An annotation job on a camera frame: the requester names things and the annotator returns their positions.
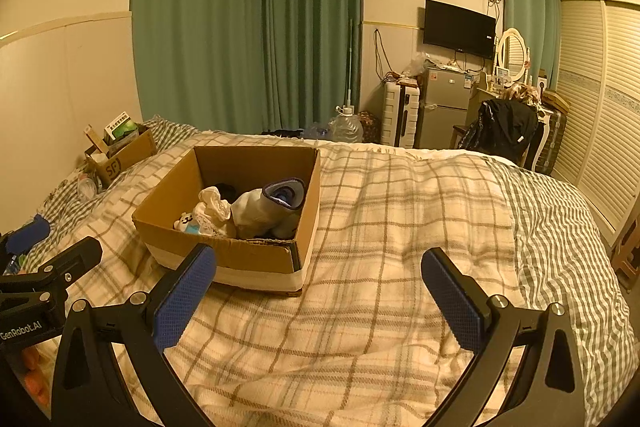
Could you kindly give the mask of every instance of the curtain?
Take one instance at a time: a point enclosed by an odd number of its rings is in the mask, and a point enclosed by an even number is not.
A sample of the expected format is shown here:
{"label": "curtain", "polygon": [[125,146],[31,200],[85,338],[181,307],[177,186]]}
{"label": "curtain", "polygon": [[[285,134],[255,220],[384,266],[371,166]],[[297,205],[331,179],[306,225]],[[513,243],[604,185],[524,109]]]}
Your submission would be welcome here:
{"label": "curtain", "polygon": [[560,58],[560,0],[504,0],[504,27],[516,28],[531,51],[529,74],[542,68],[555,89]]}
{"label": "curtain", "polygon": [[362,0],[262,0],[270,128],[327,122],[346,96],[357,105]]}
{"label": "curtain", "polygon": [[130,9],[144,118],[264,129],[260,0],[130,0]]}

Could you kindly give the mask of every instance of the gray mini fridge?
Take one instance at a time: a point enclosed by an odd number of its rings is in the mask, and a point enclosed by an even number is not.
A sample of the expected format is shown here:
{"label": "gray mini fridge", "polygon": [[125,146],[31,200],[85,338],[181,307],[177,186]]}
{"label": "gray mini fridge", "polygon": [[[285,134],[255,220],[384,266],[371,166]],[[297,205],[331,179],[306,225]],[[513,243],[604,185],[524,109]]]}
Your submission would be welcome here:
{"label": "gray mini fridge", "polygon": [[464,125],[473,78],[455,71],[430,69],[420,88],[415,148],[448,149],[454,125]]}

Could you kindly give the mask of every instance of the white mirror frame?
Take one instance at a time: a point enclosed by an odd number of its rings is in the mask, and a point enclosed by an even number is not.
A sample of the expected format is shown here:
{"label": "white mirror frame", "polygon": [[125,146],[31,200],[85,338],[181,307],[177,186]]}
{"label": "white mirror frame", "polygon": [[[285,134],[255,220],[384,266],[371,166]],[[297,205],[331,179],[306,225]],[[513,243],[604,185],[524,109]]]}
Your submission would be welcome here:
{"label": "white mirror frame", "polygon": [[526,69],[526,61],[527,61],[527,47],[524,43],[524,39],[522,38],[522,35],[520,34],[520,32],[516,29],[516,28],[509,28],[508,30],[505,30],[502,33],[502,37],[500,38],[500,42],[498,43],[498,50],[497,50],[497,55],[498,55],[498,66],[500,66],[503,69],[508,70],[508,65],[505,66],[504,65],[504,45],[507,41],[507,38],[509,37],[513,37],[515,38],[520,45],[522,46],[522,50],[523,50],[523,56],[524,56],[524,61],[522,63],[522,69],[518,72],[518,74],[516,74],[515,76],[511,76],[510,78],[513,81],[519,80],[522,75],[525,72]]}

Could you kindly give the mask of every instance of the beige plaid blanket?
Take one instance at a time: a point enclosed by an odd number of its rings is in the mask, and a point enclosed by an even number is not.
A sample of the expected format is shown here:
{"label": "beige plaid blanket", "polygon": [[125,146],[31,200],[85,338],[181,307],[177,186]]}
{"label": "beige plaid blanket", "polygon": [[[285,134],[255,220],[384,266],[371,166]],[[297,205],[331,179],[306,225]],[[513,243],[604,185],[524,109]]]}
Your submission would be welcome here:
{"label": "beige plaid blanket", "polygon": [[[299,140],[201,133],[127,171],[46,259],[91,235],[101,264],[69,288],[69,308],[148,291],[162,276],[131,214],[194,145]],[[525,303],[512,212],[495,170],[479,155],[452,157],[321,142],[318,231],[302,296],[277,298],[212,285],[176,347],[165,351],[217,426],[420,426],[471,358],[458,346],[420,277],[443,247],[489,295]],[[51,377],[59,339],[41,344]],[[140,411],[158,421],[122,346],[124,378]],[[495,414],[519,353],[483,418]]]}

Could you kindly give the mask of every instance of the blue gripper pad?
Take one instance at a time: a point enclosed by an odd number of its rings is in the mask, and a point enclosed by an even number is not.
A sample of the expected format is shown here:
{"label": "blue gripper pad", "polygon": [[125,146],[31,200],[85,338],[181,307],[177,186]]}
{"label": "blue gripper pad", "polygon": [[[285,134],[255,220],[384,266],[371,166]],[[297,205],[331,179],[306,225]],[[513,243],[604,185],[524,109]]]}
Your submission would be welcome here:
{"label": "blue gripper pad", "polygon": [[196,245],[194,250],[196,249],[200,253],[190,260],[186,269],[183,265],[188,258],[180,264],[178,271],[184,271],[154,314],[153,339],[160,351],[178,343],[216,274],[216,255],[213,249],[206,245]]}
{"label": "blue gripper pad", "polygon": [[[449,263],[458,271],[451,261]],[[444,260],[438,257],[436,249],[427,250],[423,254],[420,268],[425,286],[436,301],[460,347],[477,354],[484,346],[484,323],[482,315],[466,294],[462,284],[456,281],[456,275],[460,278],[462,275],[459,271],[457,274],[452,273],[450,267],[444,264]]]}
{"label": "blue gripper pad", "polygon": [[49,237],[51,227],[49,221],[47,221],[40,214],[36,214],[33,221],[24,225],[21,229],[12,232],[6,240],[6,253],[10,255],[20,255],[26,251],[29,251],[31,247],[34,247],[40,241]]}

